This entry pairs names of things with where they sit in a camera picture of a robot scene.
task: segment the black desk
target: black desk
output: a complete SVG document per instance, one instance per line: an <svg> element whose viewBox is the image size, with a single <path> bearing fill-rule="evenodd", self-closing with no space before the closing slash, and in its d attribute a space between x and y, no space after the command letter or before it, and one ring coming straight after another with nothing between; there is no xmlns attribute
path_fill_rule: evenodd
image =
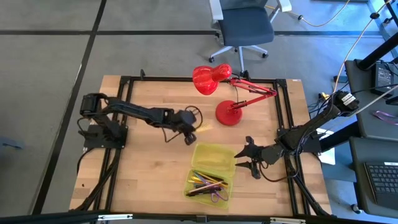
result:
<svg viewBox="0 0 398 224"><path fill-rule="evenodd" d="M359 209L370 215L398 218L398 211L379 206L373 199L372 190L366 175L364 162L397 162L398 142L350 138L349 145L357 182L354 183Z"/></svg>
<svg viewBox="0 0 398 224"><path fill-rule="evenodd" d="M352 60L346 61L345 66L349 87L352 92L365 90L371 87L370 71L360 70ZM354 96L359 100L360 108L378 97L378 95L375 95L370 91L362 91L354 94ZM354 122L337 131L335 134L322 139L320 141L322 151L326 151L346 142L351 136L398 141L398 127L373 116L373 112L377 110L384 111L392 115L398 114L398 106L387 105L384 99L380 99L364 111L357 114L357 122Z"/></svg>

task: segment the wooden table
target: wooden table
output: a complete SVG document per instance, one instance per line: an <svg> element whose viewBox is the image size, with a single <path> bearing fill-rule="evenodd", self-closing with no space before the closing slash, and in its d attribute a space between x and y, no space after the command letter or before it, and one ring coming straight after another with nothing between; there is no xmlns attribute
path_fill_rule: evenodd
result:
<svg viewBox="0 0 398 224"><path fill-rule="evenodd" d="M100 92L116 96L120 76L104 76ZM295 125L308 121L307 104L300 80L287 80L289 98ZM250 100L255 94L238 89L239 100ZM211 96L201 95L191 82L135 81L131 103L144 107L169 107L183 110L195 105L203 113L204 123L212 129L196 133L197 142L217 143L239 152L245 144L245 136L252 136L259 146L274 144L278 128L275 100L269 98L243 108L241 122L233 127L223 126L215 118L215 108L223 100L235 100L236 90L227 83L220 83ZM281 96L284 121L287 116L284 98ZM160 129L148 126L135 118L128 118L129 132L114 189L111 210L132 213L174 213L208 215L278 215L291 216L292 209L286 180L272 183L251 177L249 169L237 167L229 209L203 205L183 196L183 188L195 144L186 146L183 136L169 143L164 142ZM168 137L173 133L167 131ZM81 162L70 208L79 206L97 184L103 161L104 149L95 149ZM329 199L317 158L301 155L305 183L324 210L331 213ZM240 158L238 162L248 161ZM286 176L283 159L264 171L269 178ZM100 208L104 207L105 186ZM296 186L299 211L302 200Z"/></svg>

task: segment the purple cable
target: purple cable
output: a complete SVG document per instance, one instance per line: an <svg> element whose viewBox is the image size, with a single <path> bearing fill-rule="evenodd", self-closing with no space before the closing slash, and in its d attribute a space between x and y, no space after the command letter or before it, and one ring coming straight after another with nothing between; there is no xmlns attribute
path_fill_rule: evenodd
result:
<svg viewBox="0 0 398 224"><path fill-rule="evenodd" d="M398 117L393 116L393 115L391 115L389 113L386 113L386 112L383 112L383 111L376 111L376 112L373 113L373 115L375 117L379 118L380 120L385 121L385 122L387 122L389 124L398 125L398 122L395 122L395 121L392 121L392 120L388 119L388 118L395 118L396 119Z"/></svg>

